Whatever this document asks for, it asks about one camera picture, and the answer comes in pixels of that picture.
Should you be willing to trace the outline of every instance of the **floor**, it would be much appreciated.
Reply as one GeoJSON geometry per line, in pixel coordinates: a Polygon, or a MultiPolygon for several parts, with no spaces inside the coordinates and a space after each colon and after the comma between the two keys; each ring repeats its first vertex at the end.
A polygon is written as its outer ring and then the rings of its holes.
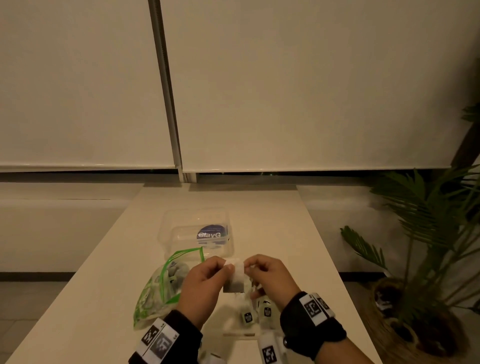
{"type": "Polygon", "coordinates": [[[67,282],[0,282],[0,364],[5,364],[67,282]]]}

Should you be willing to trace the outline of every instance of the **woven basket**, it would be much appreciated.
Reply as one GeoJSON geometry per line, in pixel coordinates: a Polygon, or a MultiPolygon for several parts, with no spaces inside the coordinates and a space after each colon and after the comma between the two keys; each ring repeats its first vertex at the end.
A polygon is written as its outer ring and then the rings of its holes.
{"type": "Polygon", "coordinates": [[[378,310],[375,303],[375,291],[380,286],[398,286],[399,280],[392,278],[383,278],[379,280],[372,288],[367,291],[364,299],[359,300],[359,314],[363,323],[372,339],[377,352],[384,364],[404,364],[404,363],[421,363],[421,364],[450,364],[460,363],[462,358],[468,352],[468,339],[463,331],[460,321],[449,313],[444,317],[450,329],[454,333],[454,340],[458,347],[458,353],[452,357],[438,357],[427,354],[416,347],[418,338],[414,334],[414,342],[408,343],[399,337],[389,323],[392,319],[385,319],[378,310]]]}

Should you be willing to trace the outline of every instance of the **black baseboard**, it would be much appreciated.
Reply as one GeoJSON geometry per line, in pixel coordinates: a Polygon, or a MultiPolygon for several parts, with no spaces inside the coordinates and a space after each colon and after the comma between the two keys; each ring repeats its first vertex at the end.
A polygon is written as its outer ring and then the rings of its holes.
{"type": "MultiPolygon", "coordinates": [[[[0,272],[0,282],[68,282],[75,272],[0,272]]],[[[382,272],[339,272],[344,282],[375,282],[382,272]]]]}
{"type": "Polygon", "coordinates": [[[384,272],[339,272],[343,282],[376,282],[385,278],[384,272]]]}
{"type": "Polygon", "coordinates": [[[68,282],[75,272],[0,272],[0,282],[68,282]]]}

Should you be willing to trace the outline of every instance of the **plant pot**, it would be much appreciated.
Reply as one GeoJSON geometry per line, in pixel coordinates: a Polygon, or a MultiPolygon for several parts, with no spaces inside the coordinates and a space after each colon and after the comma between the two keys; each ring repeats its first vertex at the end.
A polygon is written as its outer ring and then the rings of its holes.
{"type": "Polygon", "coordinates": [[[450,354],[450,356],[428,354],[423,350],[425,345],[422,342],[426,342],[424,330],[419,337],[414,329],[407,325],[400,326],[396,318],[385,317],[377,307],[375,293],[385,287],[401,289],[402,282],[392,278],[379,280],[374,284],[367,297],[360,300],[359,307],[360,316],[383,363],[460,363],[469,349],[469,344],[458,318],[451,312],[435,318],[442,323],[443,327],[447,328],[445,335],[448,337],[447,343],[450,344],[449,346],[455,347],[453,354],[450,354]],[[398,331],[399,327],[402,330],[400,334],[408,341],[397,334],[396,330],[398,331]]]}

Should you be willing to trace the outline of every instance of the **clear plastic container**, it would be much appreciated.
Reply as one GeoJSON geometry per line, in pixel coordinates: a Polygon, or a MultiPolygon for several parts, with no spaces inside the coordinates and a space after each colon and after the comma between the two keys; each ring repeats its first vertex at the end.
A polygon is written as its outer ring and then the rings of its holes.
{"type": "Polygon", "coordinates": [[[224,208],[169,210],[158,232],[165,259],[177,250],[203,247],[205,259],[212,255],[233,255],[233,236],[224,208]]]}

